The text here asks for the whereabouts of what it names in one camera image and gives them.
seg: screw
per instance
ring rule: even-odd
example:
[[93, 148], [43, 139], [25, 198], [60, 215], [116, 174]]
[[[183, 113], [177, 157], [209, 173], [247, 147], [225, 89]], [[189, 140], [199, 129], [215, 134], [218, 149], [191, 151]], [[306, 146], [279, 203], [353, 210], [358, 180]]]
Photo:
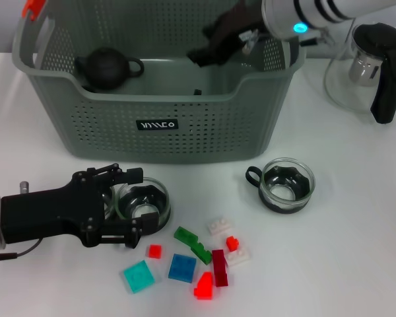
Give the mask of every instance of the screw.
[[20, 193], [21, 194], [29, 193], [29, 183], [28, 182], [25, 182], [25, 181], [20, 182], [19, 188], [20, 188]]

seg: basket handle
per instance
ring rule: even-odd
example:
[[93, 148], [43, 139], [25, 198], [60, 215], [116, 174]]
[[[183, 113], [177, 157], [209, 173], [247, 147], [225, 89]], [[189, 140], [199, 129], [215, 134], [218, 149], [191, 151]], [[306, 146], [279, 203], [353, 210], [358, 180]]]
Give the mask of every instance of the basket handle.
[[40, 8], [34, 7], [35, 11], [28, 5], [29, 3], [35, 4], [36, 2], [28, 0], [13, 39], [12, 59], [15, 66], [21, 71], [35, 68], [33, 55], [38, 36], [46, 18], [49, 18], [49, 25], [47, 32], [44, 34], [43, 43], [40, 45], [39, 54], [42, 51], [44, 52], [55, 26], [54, 18], [48, 12], [48, 1]]

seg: green lego brick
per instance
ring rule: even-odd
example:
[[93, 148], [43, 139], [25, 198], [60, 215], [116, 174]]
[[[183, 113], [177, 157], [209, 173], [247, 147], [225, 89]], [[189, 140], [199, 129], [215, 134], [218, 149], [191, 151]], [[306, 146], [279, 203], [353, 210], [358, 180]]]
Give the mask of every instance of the green lego brick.
[[202, 261], [205, 265], [209, 265], [213, 255], [210, 251], [206, 251], [202, 243], [196, 243], [191, 247], [191, 251]]
[[192, 232], [189, 232], [182, 227], [179, 227], [176, 230], [174, 237], [191, 248], [198, 243], [198, 236], [195, 236]]

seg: blue indicator light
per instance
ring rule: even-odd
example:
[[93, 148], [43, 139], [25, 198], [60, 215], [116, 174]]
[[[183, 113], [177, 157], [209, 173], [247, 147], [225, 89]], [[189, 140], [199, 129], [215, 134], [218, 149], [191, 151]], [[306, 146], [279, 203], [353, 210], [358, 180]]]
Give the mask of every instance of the blue indicator light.
[[293, 27], [293, 30], [296, 33], [306, 33], [308, 31], [308, 25], [305, 23], [296, 23], [295, 26]]

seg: lego brick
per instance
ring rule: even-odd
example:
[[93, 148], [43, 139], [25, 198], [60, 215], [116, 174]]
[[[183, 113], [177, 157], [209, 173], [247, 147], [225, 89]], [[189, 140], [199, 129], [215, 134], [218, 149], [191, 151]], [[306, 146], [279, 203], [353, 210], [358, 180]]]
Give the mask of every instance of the lego brick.
[[206, 251], [202, 243], [196, 243], [191, 247], [191, 251], [202, 261], [205, 265], [209, 265], [213, 256], [210, 251]]
[[232, 225], [229, 223], [227, 219], [220, 218], [219, 220], [210, 223], [208, 227], [211, 235], [214, 236], [216, 234], [222, 233], [223, 231], [232, 228]]
[[211, 272], [204, 272], [197, 287], [193, 289], [197, 299], [213, 299], [213, 277]]
[[223, 250], [213, 250], [214, 273], [226, 273], [226, 259]]
[[154, 277], [145, 261], [129, 267], [123, 271], [123, 275], [134, 294], [155, 283]]
[[153, 259], [161, 259], [162, 247], [159, 244], [151, 244], [148, 250], [148, 257]]
[[251, 257], [249, 256], [248, 250], [241, 247], [240, 249], [227, 253], [226, 255], [226, 263], [228, 267], [238, 265], [242, 262], [250, 260]]
[[182, 227], [179, 227], [176, 230], [176, 232], [174, 233], [174, 237], [189, 247], [192, 247], [196, 243], [198, 243], [198, 236]]
[[173, 255], [172, 266], [170, 266], [169, 279], [177, 279], [186, 283], [192, 283], [193, 272], [197, 259], [189, 256]]
[[229, 236], [226, 239], [226, 245], [230, 252], [236, 251], [239, 248], [239, 241], [234, 236]]
[[227, 273], [215, 273], [214, 276], [216, 278], [216, 287], [229, 286], [227, 281]]

